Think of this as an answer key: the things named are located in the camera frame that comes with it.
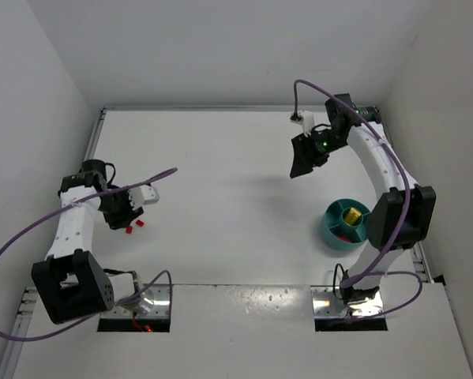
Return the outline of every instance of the white table surface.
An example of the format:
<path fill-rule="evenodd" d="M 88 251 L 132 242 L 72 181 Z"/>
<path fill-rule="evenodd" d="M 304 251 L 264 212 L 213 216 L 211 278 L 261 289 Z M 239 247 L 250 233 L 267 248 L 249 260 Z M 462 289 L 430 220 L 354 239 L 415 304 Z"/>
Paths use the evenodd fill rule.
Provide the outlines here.
<path fill-rule="evenodd" d="M 175 283 L 331 283 L 335 264 L 349 268 L 360 250 L 339 252 L 320 240 L 325 209 L 344 197 L 371 209 L 376 195 L 350 148 L 291 180 L 291 138 L 301 127 L 289 116 L 108 111 L 95 158 L 115 164 L 115 184 L 178 172 L 156 183 L 160 202 L 145 208 L 145 228 L 126 235 L 99 218 L 92 249 L 100 264 L 144 276 L 168 268 Z M 413 269 L 404 255 L 392 269 Z"/>
<path fill-rule="evenodd" d="M 107 112 L 95 157 L 115 164 L 116 184 L 178 167 L 157 183 L 161 200 L 145 209 L 145 228 L 126 235 L 100 218 L 93 242 L 103 267 L 144 280 L 171 270 L 171 332 L 98 333 L 94 318 L 25 343 L 14 379 L 471 377 L 440 284 L 389 316 L 387 332 L 314 331 L 309 285 L 330 284 L 335 263 L 348 268 L 358 256 L 319 240 L 320 217 L 342 197 L 369 208 L 376 199 L 349 148 L 290 180 L 299 132 L 287 112 Z M 392 269 L 413 269 L 409 254 Z M 416 286 L 383 279 L 385 307 Z M 56 328 L 39 302 L 28 335 Z"/>

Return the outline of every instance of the yellow object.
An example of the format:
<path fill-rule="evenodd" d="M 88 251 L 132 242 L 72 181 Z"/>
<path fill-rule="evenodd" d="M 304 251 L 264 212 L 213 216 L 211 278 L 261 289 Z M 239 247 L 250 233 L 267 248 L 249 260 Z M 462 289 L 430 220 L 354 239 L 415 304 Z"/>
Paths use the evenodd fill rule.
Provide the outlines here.
<path fill-rule="evenodd" d="M 343 219 L 348 225 L 354 225 L 360 216 L 362 213 L 358 209 L 350 208 Z"/>

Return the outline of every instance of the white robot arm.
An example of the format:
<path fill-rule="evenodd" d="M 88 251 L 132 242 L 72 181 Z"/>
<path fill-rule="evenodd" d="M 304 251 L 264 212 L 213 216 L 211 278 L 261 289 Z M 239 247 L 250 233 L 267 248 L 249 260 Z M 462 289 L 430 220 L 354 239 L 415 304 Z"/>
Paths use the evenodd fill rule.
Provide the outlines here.
<path fill-rule="evenodd" d="M 45 260 L 32 266 L 32 279 L 55 324 L 111 310 L 119 299 L 138 290 L 135 272 L 109 276 L 92 256 L 94 219 L 99 211 L 111 229 L 128 227 L 143 213 L 142 206 L 155 204 L 159 194 L 155 187 L 140 186 L 77 203 L 88 195 L 118 188 L 107 181 L 106 165 L 87 160 L 80 172 L 64 177 L 59 190 L 62 207 L 75 206 L 61 214 Z"/>
<path fill-rule="evenodd" d="M 336 98 L 345 104 L 352 104 L 353 109 L 370 122 L 381 138 L 376 139 L 366 126 L 360 126 L 357 118 L 332 99 L 325 104 L 331 127 L 320 132 L 314 129 L 312 112 L 293 114 L 291 121 L 302 125 L 303 133 L 292 140 L 295 156 L 291 178 L 308 174 L 314 167 L 322 166 L 327 162 L 330 152 L 347 145 L 359 156 L 379 200 L 366 222 L 369 243 L 364 246 L 355 264 L 346 271 L 344 279 L 347 279 L 360 276 L 381 254 L 403 211 L 405 187 L 396 163 L 382 148 L 386 144 L 393 153 L 385 139 L 378 110 L 374 107 L 355 107 L 348 94 L 336 95 Z M 387 272 L 405 249 L 410 249 L 426 237 L 429 228 L 436 194 L 429 186 L 421 187 L 406 170 L 403 169 L 403 172 L 411 189 L 411 204 L 396 241 L 372 272 Z M 380 281 L 381 276 L 364 276 L 350 287 L 341 286 L 343 301 L 348 303 L 372 298 L 379 289 Z"/>

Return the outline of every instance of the teal bowl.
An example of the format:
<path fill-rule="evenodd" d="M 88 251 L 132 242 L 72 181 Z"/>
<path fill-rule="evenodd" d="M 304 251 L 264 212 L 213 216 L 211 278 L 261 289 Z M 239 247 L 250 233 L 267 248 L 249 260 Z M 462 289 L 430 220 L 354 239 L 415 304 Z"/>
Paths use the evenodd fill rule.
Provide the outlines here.
<path fill-rule="evenodd" d="M 355 225 L 348 225 L 343 219 L 350 208 L 358 209 L 362 215 Z M 340 199 L 328 206 L 321 221 L 321 237 L 335 250 L 352 251 L 367 239 L 366 221 L 370 210 L 362 203 L 352 199 Z"/>

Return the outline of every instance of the white wall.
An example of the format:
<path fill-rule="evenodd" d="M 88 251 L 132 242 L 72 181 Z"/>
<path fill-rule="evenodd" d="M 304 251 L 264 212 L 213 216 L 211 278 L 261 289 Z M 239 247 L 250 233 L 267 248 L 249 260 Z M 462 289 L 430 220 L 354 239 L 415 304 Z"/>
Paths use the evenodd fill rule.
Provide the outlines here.
<path fill-rule="evenodd" d="M 383 99 L 433 0 L 28 0 L 90 104 Z M 304 103 L 325 99 L 310 90 Z"/>
<path fill-rule="evenodd" d="M 437 2 L 383 109 L 403 161 L 437 191 L 426 249 L 473 369 L 473 0 Z"/>
<path fill-rule="evenodd" d="M 77 169 L 96 115 L 78 92 L 25 0 L 0 0 L 0 247 L 58 207 L 63 175 Z M 33 262 L 55 222 L 0 261 L 0 328 L 13 324 Z M 5 341 L 0 339 L 0 361 Z"/>

